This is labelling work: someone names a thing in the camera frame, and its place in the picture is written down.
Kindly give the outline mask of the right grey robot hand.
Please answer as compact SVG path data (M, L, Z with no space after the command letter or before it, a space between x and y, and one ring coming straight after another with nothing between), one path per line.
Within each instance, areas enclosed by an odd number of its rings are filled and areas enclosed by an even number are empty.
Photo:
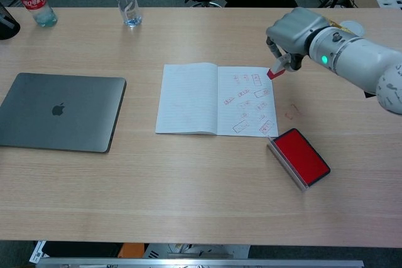
M276 58L269 69L269 78L275 78L285 71L295 72L302 66L302 60L309 53L312 39L329 22L323 16L306 8L297 7L286 13L266 30L266 44Z

